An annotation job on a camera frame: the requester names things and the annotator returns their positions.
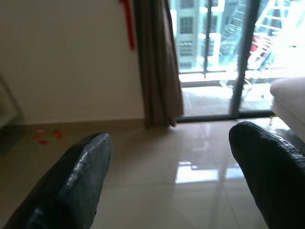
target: baseboard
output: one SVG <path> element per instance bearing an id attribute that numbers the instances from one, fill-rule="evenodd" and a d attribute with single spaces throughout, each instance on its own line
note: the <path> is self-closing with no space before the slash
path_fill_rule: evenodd
<path id="1" fill-rule="evenodd" d="M 142 127 L 144 126 L 144 119 L 122 119 L 122 120 L 105 120 L 105 121 L 85 121 L 85 122 L 68 122 L 68 123 L 49 123 L 49 124 L 25 124 L 15 125 L 22 126 L 25 132 L 33 133 L 38 129 L 46 130 L 61 130 L 61 129 L 86 129 L 99 127 L 100 129 L 118 129 L 118 128 L 130 128 L 130 127 Z"/>

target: glass sliding door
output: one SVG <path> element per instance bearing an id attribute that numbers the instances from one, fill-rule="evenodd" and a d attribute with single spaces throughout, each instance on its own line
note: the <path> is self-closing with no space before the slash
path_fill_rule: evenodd
<path id="1" fill-rule="evenodd" d="M 305 0 L 260 0 L 240 112 L 270 110 L 271 83 L 305 76 Z"/>
<path id="2" fill-rule="evenodd" d="M 230 115 L 248 0 L 170 4 L 184 115 Z"/>

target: red tassel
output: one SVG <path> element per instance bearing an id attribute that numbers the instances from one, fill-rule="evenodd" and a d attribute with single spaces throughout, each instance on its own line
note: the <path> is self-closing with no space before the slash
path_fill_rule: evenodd
<path id="1" fill-rule="evenodd" d="M 120 0 L 120 3 L 124 4 L 125 7 L 129 46 L 131 50 L 134 50 L 135 45 L 134 45 L 134 37 L 133 37 L 133 29 L 132 29 L 132 10 L 130 7 L 130 2 L 129 0 Z"/>

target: window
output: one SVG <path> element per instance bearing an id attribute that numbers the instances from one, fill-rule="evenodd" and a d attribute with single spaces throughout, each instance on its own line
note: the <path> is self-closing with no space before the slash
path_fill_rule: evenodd
<path id="1" fill-rule="evenodd" d="M 213 53 L 214 53 L 214 39 L 210 38 L 208 56 L 213 56 Z M 203 40 L 203 44 L 201 47 L 201 55 L 203 57 L 205 56 L 205 39 Z"/>
<path id="2" fill-rule="evenodd" d="M 210 32 L 217 32 L 217 19 L 216 15 L 211 16 L 211 27 Z M 203 19 L 203 33 L 206 33 L 206 24 L 207 24 L 207 17 L 205 16 Z"/>
<path id="3" fill-rule="evenodd" d="M 180 0 L 180 8 L 181 9 L 194 8 L 194 0 Z"/>
<path id="4" fill-rule="evenodd" d="M 205 0 L 204 6 L 205 6 L 206 8 L 208 8 L 208 6 L 209 6 L 209 0 Z M 213 1 L 212 1 L 212 7 L 214 7 L 214 6 L 218 6 L 218 0 L 213 0 Z"/>
<path id="5" fill-rule="evenodd" d="M 193 33 L 193 17 L 180 18 L 180 33 Z"/>
<path id="6" fill-rule="evenodd" d="M 193 54 L 193 42 L 184 41 L 179 43 L 180 56 L 192 56 Z"/>
<path id="7" fill-rule="evenodd" d="M 191 69 L 191 68 L 192 68 L 192 63 L 190 62 L 180 63 L 180 69 Z"/>

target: metal frame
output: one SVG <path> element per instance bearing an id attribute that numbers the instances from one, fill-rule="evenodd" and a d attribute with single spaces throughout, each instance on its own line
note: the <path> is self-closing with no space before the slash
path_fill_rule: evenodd
<path id="1" fill-rule="evenodd" d="M 215 70 L 215 71 L 209 71 L 208 69 L 205 70 L 206 73 L 224 73 L 226 70 Z M 194 71 L 194 72 L 179 72 L 179 75 L 183 74 L 194 74 L 194 73 L 204 73 L 204 71 Z"/>
<path id="2" fill-rule="evenodd" d="M 263 111 L 249 111 L 249 112 L 240 112 L 239 106 L 241 102 L 241 96 L 243 92 L 243 85 L 245 79 L 245 72 L 247 70 L 249 52 L 252 43 L 252 36 L 255 28 L 255 22 L 257 19 L 258 9 L 260 1 L 259 0 L 249 0 L 248 13 L 246 18 L 246 23 L 244 24 L 244 34 L 242 40 L 242 48 L 238 58 L 238 78 L 236 85 L 234 87 L 233 96 L 231 99 L 229 114 L 224 115 L 210 115 L 210 116 L 187 116 L 177 118 L 178 123 L 185 122 L 203 122 L 203 121 L 222 121 L 222 120 L 235 120 L 235 119 L 244 119 L 244 118 L 259 118 L 259 117 L 269 117 L 274 113 L 271 110 Z M 209 48 L 209 34 L 210 34 L 210 21 L 212 16 L 212 0 L 208 0 L 208 12 L 207 12 L 207 36 L 205 38 L 205 57 L 203 63 L 203 75 L 207 72 L 207 55 Z"/>

